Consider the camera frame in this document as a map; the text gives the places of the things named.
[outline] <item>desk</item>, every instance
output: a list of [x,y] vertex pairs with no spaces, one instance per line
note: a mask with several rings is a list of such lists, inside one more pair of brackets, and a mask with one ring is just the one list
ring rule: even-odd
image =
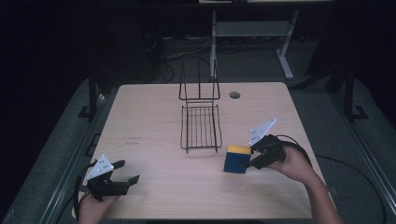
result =
[[[203,90],[211,84],[202,84]],[[180,147],[181,108],[177,84],[121,86],[94,152],[111,161],[126,160],[111,177],[140,175],[107,218],[252,219],[311,218],[302,184],[271,169],[223,172],[228,145],[248,145],[249,128],[277,118],[272,134],[292,136],[322,177],[289,91],[283,83],[220,83],[222,147]],[[229,96],[240,93],[239,99]]]

